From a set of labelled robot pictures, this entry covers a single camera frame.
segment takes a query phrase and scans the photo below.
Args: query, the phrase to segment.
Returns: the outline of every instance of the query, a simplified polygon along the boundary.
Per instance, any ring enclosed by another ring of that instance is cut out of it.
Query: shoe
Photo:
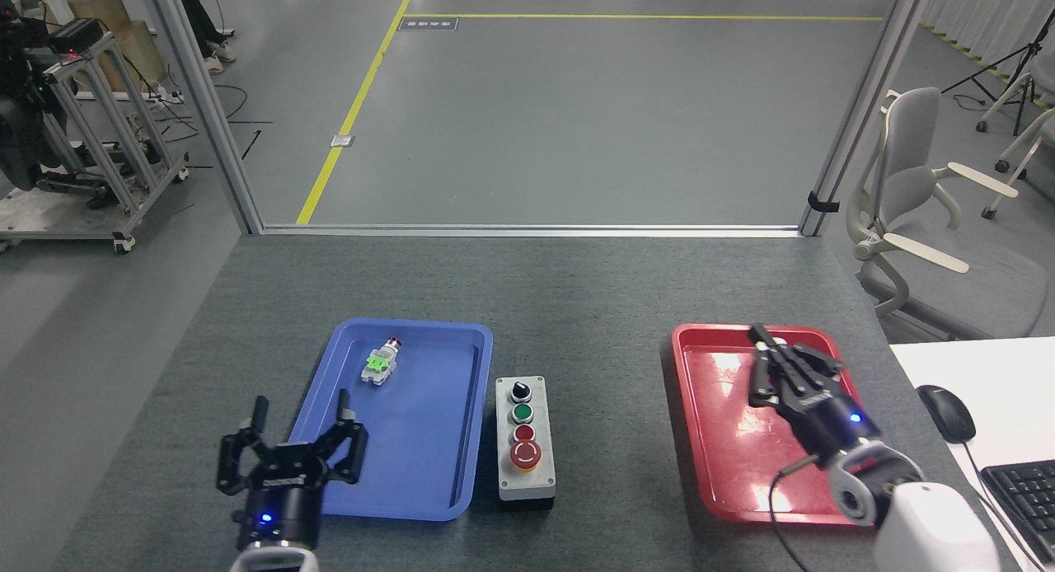
[[[224,73],[224,65],[215,55],[205,58],[205,69],[208,70],[210,76]]]
[[[234,55],[234,51],[231,50],[230,43],[227,41],[224,41],[223,43],[211,42],[209,43],[209,46],[212,47],[212,54],[214,54],[214,56],[223,62],[234,61],[235,58],[237,58]]]

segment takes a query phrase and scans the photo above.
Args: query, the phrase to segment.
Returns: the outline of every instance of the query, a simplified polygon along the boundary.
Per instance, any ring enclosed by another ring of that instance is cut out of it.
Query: black keyboard
[[[1008,518],[1042,561],[1055,561],[1055,460],[982,470]]]

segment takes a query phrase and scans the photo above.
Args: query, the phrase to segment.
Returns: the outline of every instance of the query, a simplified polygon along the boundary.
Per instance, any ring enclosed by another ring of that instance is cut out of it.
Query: green part
[[[372,370],[387,369],[390,363],[387,358],[379,358],[377,356],[366,358],[366,367]]]

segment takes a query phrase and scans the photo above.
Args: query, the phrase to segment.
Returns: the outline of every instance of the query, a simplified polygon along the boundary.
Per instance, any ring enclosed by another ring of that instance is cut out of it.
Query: black mouse
[[[975,421],[959,397],[934,384],[916,388],[945,442],[960,444],[975,437]]]

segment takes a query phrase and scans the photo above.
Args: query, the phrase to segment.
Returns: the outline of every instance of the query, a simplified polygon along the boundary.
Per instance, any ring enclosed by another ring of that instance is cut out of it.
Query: plastic tray
[[[360,380],[370,351],[402,342],[381,386]],[[468,508],[476,478],[494,337],[469,323],[353,319],[330,338],[290,442],[332,425],[340,388],[369,439],[359,483],[330,482],[323,513],[452,520]],[[347,453],[347,442],[330,463]]]
[[[802,343],[842,359],[831,338],[818,329],[766,328],[788,343]],[[671,342],[701,498],[723,518],[768,521],[773,476],[806,453],[775,411],[747,404],[754,362],[747,330],[748,325],[686,324],[674,329]],[[847,370],[840,383],[861,402]],[[781,480],[773,506],[781,521],[852,525],[839,512],[827,476],[816,466]]]

